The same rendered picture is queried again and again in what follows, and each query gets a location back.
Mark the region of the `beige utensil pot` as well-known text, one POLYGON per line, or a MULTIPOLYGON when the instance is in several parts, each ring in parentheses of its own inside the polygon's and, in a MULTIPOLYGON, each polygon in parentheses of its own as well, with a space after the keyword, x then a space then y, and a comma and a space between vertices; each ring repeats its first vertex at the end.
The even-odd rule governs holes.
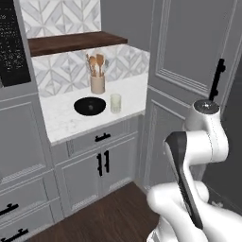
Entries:
POLYGON ((104 77, 91 77, 91 92, 101 95, 105 92, 105 78, 104 77))

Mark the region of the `grey wide drawer front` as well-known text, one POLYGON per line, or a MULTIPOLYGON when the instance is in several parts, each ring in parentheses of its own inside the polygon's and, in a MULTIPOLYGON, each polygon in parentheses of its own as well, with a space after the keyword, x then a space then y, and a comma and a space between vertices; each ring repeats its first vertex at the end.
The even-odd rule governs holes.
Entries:
POLYGON ((15 232, 19 229, 28 229, 28 234, 13 241, 26 242, 33 235, 55 225, 62 219, 61 202, 59 199, 53 199, 1 225, 0 231, 15 232))
POLYGON ((0 211, 6 209, 10 203, 18 204, 19 207, 0 216, 0 224, 29 212, 31 209, 43 205, 58 196, 58 188, 52 171, 2 190, 0 191, 0 211))

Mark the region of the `dark wooden shelf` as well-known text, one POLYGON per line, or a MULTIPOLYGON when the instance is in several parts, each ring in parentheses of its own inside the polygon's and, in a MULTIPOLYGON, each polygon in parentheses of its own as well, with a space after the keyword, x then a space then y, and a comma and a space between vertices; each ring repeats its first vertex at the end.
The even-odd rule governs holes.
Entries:
POLYGON ((31 57, 78 51, 109 45, 126 44, 127 38, 105 31, 65 34, 28 39, 31 57))

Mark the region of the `wooden spatula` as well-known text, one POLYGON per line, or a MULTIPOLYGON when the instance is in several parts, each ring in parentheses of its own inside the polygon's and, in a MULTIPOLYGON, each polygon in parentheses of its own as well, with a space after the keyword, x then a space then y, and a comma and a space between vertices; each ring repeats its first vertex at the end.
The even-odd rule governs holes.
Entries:
POLYGON ((104 64, 104 56, 101 54, 96 54, 96 62, 99 67, 99 76, 102 77, 102 65, 104 64))

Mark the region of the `grey panelled fridge door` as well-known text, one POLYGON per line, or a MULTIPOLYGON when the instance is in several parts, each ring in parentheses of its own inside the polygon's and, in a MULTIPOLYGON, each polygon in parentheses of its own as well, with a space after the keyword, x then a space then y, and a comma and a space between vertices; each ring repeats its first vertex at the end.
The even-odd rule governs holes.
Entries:
POLYGON ((172 182, 163 142, 182 130, 190 106, 211 92, 225 108, 242 57, 242 0, 155 0, 139 179, 142 188, 172 182))

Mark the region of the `wooden spoon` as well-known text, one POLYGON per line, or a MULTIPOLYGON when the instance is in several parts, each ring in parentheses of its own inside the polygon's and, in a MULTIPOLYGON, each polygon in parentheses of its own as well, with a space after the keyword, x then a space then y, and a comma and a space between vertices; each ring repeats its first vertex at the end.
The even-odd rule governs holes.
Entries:
POLYGON ((89 58, 89 64, 91 66, 90 69, 91 69, 92 77, 96 77, 96 70, 95 70, 96 59, 94 56, 91 56, 89 58))

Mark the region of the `black bowl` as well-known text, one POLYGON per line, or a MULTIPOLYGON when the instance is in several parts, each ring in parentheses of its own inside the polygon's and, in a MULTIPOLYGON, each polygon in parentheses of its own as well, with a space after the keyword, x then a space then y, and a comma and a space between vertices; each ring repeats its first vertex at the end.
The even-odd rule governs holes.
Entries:
POLYGON ((106 109, 106 101, 94 96, 83 97, 74 103, 74 109, 81 115, 94 116, 106 109))

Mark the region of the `grey cupboard door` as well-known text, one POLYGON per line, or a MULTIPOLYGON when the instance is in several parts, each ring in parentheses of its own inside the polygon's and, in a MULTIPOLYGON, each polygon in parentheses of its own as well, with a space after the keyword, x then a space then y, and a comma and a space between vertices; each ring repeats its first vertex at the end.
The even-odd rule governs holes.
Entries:
POLYGON ((113 141, 103 147, 102 188, 104 195, 119 189, 134 178, 134 167, 137 154, 137 134, 133 133, 122 139, 113 141), (106 172, 104 152, 110 152, 110 172, 106 172))
POLYGON ((56 166, 65 217, 99 199, 101 177, 97 171, 98 153, 91 151, 56 166))

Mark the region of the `grey tall cabinet panel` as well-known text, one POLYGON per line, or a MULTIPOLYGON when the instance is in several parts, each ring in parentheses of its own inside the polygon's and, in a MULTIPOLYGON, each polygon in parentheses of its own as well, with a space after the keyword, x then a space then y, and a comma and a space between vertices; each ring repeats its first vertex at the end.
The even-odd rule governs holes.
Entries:
POLYGON ((51 167, 39 96, 0 101, 0 184, 7 185, 51 167))

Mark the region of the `glass of lemonade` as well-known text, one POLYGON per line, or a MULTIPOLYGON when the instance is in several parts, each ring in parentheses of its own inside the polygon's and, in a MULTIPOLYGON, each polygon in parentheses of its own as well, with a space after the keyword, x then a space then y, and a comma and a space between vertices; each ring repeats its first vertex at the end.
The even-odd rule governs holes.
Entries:
POLYGON ((111 94, 111 112, 119 113, 121 112, 121 95, 111 94))

